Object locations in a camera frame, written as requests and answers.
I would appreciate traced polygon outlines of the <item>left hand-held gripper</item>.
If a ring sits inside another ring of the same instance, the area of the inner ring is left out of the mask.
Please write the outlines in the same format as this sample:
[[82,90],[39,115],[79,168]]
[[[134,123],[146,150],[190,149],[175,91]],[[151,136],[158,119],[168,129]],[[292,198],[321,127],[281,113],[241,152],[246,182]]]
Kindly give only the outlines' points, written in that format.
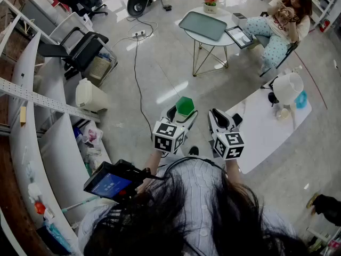
[[177,108],[172,106],[159,121],[156,121],[153,129],[153,146],[164,153],[175,153],[186,140],[187,133],[191,130],[198,111],[193,111],[185,118],[176,115]]

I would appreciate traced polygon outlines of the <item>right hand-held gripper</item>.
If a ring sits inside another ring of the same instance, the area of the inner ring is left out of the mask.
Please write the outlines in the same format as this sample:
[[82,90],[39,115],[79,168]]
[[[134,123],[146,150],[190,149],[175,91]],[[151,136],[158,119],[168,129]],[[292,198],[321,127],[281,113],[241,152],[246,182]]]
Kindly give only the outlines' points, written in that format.
[[245,136],[242,132],[232,130],[237,127],[234,119],[227,113],[213,108],[208,111],[208,123],[213,138],[214,158],[221,158],[224,161],[239,158],[245,147]]

